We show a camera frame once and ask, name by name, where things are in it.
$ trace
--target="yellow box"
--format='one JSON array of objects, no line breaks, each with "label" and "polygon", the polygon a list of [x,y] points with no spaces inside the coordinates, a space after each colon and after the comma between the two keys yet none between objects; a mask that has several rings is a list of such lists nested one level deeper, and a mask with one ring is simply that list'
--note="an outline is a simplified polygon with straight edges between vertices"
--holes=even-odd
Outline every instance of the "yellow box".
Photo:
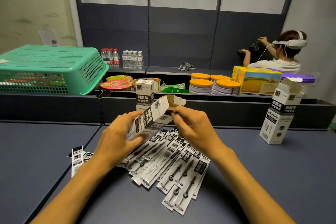
[{"label": "yellow box", "polygon": [[240,69],[238,75],[239,95],[272,96],[281,81],[282,73],[267,70]]},{"label": "yellow box", "polygon": [[232,71],[232,76],[231,80],[237,82],[238,80],[238,75],[239,75],[239,70],[240,69],[251,69],[251,70],[265,70],[265,71],[271,71],[271,69],[266,69],[266,68],[260,68],[260,67],[240,67],[240,66],[234,66],[233,71]]}]

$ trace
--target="person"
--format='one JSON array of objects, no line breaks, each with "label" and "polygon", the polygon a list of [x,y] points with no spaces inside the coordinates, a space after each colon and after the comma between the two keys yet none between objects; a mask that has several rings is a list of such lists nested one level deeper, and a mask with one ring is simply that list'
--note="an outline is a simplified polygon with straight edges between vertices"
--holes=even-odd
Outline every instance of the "person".
[{"label": "person", "polygon": [[[307,35],[302,31],[289,30],[282,33],[276,41],[288,42],[290,40],[306,40]],[[300,48],[289,48],[285,44],[271,44],[267,41],[267,37],[258,38],[258,42],[263,44],[267,50],[272,54],[273,60],[260,60],[250,64],[251,53],[242,49],[245,53],[243,66],[246,67],[264,67],[281,70],[283,72],[298,73],[300,70],[300,63],[294,59],[295,55],[300,52]]]},{"label": "person", "polygon": [[[183,106],[170,110],[173,111],[171,116],[179,128],[180,136],[185,137],[191,146],[212,160],[251,223],[295,223],[245,169],[234,151],[222,143],[205,112]],[[31,224],[76,222],[103,177],[147,137],[142,135],[133,141],[126,140],[129,124],[141,113],[134,111],[118,116],[103,131],[91,159],[80,167],[64,189]]]}]

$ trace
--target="left hand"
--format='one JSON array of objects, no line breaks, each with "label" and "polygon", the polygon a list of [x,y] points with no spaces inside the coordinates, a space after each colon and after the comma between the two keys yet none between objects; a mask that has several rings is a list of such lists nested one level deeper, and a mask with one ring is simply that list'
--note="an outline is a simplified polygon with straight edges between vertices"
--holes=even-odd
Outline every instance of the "left hand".
[{"label": "left hand", "polygon": [[245,55],[246,55],[246,54],[251,54],[250,51],[249,51],[249,50],[246,50],[246,49],[241,49],[241,52],[244,52]]},{"label": "left hand", "polygon": [[141,135],[132,141],[126,140],[128,126],[140,114],[142,114],[142,111],[134,111],[119,115],[112,124],[103,131],[91,159],[99,161],[101,165],[108,169],[108,171],[124,160],[132,150],[148,137],[146,134]]}]

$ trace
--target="dark blue table surface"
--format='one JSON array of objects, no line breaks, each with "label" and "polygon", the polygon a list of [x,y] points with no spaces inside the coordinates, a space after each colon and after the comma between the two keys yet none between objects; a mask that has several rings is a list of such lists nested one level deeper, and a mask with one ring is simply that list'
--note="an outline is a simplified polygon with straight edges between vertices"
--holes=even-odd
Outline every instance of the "dark blue table surface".
[{"label": "dark blue table surface", "polygon": [[[93,152],[104,127],[90,142]],[[244,166],[297,223],[336,223],[336,135],[331,132],[289,131],[281,145],[268,145],[259,130],[216,129]],[[70,180],[70,172],[53,199]],[[248,223],[236,198],[213,163],[197,200],[185,215],[162,204],[155,185],[146,190],[132,183],[127,171],[114,168],[96,189],[80,223]]]},{"label": "dark blue table surface", "polygon": [[73,147],[97,125],[0,122],[0,223],[21,224],[69,166]]}]

